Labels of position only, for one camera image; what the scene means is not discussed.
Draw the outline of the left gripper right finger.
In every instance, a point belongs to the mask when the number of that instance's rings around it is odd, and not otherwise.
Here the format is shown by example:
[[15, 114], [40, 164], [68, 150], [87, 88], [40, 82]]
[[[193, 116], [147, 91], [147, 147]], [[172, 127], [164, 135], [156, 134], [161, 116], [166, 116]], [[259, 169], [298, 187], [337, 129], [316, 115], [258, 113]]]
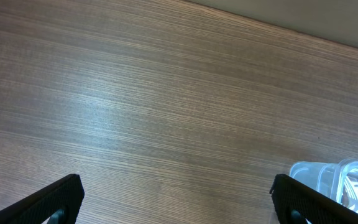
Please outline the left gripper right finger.
[[269, 194], [281, 224], [358, 224], [358, 213], [286, 174], [277, 174]]

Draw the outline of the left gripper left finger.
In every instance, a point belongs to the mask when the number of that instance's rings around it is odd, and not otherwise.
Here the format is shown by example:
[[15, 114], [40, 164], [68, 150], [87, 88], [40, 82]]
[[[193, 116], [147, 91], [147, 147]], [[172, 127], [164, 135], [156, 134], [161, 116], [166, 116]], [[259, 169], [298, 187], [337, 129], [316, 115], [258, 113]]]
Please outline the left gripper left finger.
[[69, 174], [0, 211], [0, 223], [75, 223], [85, 197], [80, 176]]

